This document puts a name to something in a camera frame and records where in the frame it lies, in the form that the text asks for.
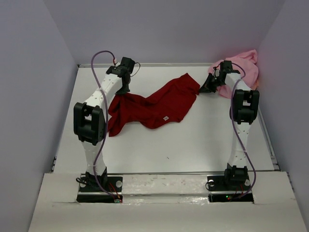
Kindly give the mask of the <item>red t shirt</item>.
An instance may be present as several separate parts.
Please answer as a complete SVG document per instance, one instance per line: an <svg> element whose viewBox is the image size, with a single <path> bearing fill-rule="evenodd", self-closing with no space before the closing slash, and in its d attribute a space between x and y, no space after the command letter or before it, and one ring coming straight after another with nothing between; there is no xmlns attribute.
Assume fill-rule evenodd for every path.
<svg viewBox="0 0 309 232"><path fill-rule="evenodd" d="M117 136L125 124L139 122L157 129L170 122L181 122L194 104L200 85L188 73L172 79L145 98L137 94L116 95L108 113L110 137Z"/></svg>

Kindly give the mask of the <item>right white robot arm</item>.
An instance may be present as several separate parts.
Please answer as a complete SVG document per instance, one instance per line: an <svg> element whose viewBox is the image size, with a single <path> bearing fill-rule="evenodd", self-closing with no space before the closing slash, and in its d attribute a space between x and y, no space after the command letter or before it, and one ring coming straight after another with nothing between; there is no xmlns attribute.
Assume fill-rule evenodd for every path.
<svg viewBox="0 0 309 232"><path fill-rule="evenodd" d="M229 117L233 127L231 155L224 175L208 177L205 185L208 191L239 191L248 193L252 185L249 181L248 166L253 170L253 181L256 170L246 149L250 128L257 118L260 93L252 90L244 82L245 70L229 60L222 61L213 72L209 73L201 86L200 93L215 93L218 87L231 89Z"/></svg>

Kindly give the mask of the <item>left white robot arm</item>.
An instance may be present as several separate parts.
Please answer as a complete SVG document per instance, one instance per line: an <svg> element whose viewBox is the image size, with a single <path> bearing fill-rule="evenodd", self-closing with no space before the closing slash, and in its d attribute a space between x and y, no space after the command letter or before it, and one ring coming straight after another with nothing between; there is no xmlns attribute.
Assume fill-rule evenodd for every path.
<svg viewBox="0 0 309 232"><path fill-rule="evenodd" d="M102 81L99 81L91 63L98 88L88 99L76 103L73 108L73 132L82 143L87 164L85 177L78 181L108 195L107 167L102 155L108 132L108 109L115 95L129 92L128 85L135 65L134 60L123 57L121 62L110 66Z"/></svg>

